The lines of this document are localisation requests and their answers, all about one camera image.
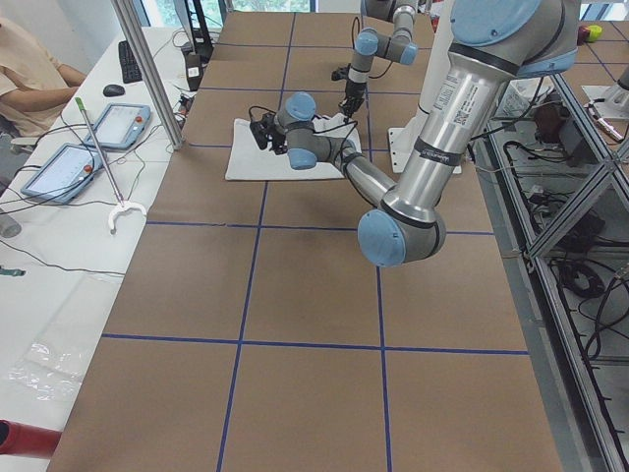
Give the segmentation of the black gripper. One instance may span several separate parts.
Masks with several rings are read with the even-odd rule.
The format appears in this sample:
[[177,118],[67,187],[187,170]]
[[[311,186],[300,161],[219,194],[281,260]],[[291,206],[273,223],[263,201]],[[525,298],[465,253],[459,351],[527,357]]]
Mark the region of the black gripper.
[[340,112],[345,117],[345,121],[349,121],[360,109],[365,101],[366,89],[366,83],[357,83],[354,81],[346,82],[344,98],[338,104]]
[[286,136],[277,130],[268,133],[268,140],[271,143],[271,150],[276,154],[284,154],[287,152]]

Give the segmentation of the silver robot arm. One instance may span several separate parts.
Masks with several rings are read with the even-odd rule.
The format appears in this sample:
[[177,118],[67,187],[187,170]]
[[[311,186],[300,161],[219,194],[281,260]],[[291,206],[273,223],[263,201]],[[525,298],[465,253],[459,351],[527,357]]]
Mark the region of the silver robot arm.
[[454,2],[440,19],[453,34],[445,55],[449,69],[398,180],[377,169],[348,139],[319,134],[315,101],[304,92],[254,126],[257,143],[282,143],[293,169],[328,162],[343,173],[372,205],[359,222],[358,239],[374,265],[429,258],[446,235],[436,205],[500,89],[515,79],[557,74],[573,65],[579,10],[576,1]]
[[351,62],[332,73],[332,80],[345,82],[344,97],[338,107],[348,122],[365,101],[375,57],[390,63],[411,65],[418,53],[413,31],[419,6],[424,1],[363,1],[362,14],[393,25],[391,34],[374,28],[362,29],[353,44]]

